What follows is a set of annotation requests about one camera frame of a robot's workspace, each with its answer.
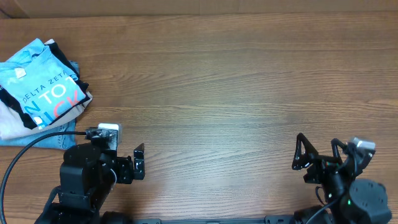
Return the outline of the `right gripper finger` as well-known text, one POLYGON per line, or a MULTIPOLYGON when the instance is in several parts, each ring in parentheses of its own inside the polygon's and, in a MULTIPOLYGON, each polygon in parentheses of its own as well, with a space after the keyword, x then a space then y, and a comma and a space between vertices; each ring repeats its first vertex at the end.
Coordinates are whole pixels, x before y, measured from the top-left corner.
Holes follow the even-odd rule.
POLYGON ((309 167, 313 160, 318 157, 318 151, 305 137, 299 133, 296 138, 295 154, 292 162, 293 170, 300 170, 309 167))
POLYGON ((341 159, 339 149, 345 150, 346 144, 341 142, 339 139, 334 138, 331 140, 331 148, 332 148, 333 157, 337 159, 339 164, 342 164, 343 161, 341 159))

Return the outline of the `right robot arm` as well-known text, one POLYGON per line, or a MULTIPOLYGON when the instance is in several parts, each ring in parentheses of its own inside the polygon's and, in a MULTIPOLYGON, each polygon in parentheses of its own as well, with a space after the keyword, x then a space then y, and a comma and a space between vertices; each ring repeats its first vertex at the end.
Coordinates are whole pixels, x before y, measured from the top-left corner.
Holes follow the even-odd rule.
POLYGON ((320 205, 296 211, 291 223, 385 224, 392 218, 384 185, 359 175, 376 153, 372 141, 352 138, 331 140, 332 156, 323 156, 299 133, 296 138, 293 170, 306 169, 303 179, 323 190, 320 205))

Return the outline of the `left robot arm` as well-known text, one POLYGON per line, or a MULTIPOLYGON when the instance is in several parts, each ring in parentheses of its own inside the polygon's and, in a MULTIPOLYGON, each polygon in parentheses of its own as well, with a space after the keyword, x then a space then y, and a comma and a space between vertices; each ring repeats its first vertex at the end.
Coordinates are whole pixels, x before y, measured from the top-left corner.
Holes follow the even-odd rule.
POLYGON ((116 184, 131 184, 145 177, 144 144, 133 156, 118 157, 117 151, 92 143, 67 149, 60 166, 60 185, 55 187, 44 210, 36 219, 39 224, 56 223, 133 223, 119 212, 100 214, 107 196, 116 184))

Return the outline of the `folded blue denim jeans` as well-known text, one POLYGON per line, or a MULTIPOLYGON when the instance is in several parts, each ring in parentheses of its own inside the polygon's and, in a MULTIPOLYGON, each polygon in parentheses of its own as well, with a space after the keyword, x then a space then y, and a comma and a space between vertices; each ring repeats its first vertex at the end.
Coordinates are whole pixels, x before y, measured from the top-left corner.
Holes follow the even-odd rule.
POLYGON ((78 74, 53 56, 1 63, 1 145, 26 146, 49 134, 37 147, 74 146, 74 110, 86 96, 78 81, 78 74))

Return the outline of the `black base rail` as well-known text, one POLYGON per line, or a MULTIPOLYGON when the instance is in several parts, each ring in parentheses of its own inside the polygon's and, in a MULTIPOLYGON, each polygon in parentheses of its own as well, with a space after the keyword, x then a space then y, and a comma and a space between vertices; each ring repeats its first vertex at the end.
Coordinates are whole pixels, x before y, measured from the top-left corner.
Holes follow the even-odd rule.
POLYGON ((133 219, 123 213, 106 212, 100 224, 299 224, 305 223, 293 215, 267 215, 263 218, 222 218, 222 219, 188 219, 161 220, 159 218, 133 219))

